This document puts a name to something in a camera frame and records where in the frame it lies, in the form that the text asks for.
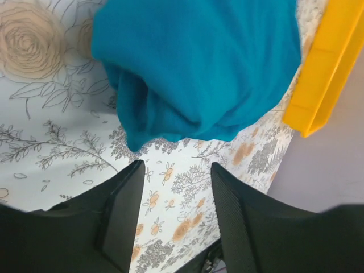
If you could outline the yellow plastic tray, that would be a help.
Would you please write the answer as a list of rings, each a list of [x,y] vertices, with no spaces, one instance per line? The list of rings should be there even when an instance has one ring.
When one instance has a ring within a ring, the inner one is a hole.
[[[363,47],[363,1],[329,1],[283,122],[306,138],[328,122]]]

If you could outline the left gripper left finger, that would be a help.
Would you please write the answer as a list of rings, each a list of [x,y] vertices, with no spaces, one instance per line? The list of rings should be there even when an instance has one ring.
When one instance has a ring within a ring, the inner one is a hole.
[[[138,225],[145,165],[48,210],[1,206],[2,272],[128,272]]]

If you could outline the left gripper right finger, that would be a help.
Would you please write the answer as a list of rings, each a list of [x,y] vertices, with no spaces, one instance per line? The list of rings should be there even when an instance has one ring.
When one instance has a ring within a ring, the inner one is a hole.
[[[280,202],[211,166],[228,272],[362,272],[363,206],[320,213]]]

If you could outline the blue t shirt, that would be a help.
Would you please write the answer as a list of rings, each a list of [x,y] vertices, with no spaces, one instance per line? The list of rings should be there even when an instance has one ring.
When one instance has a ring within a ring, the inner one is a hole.
[[[296,1],[107,1],[92,54],[128,148],[231,141],[273,109],[301,63]]]

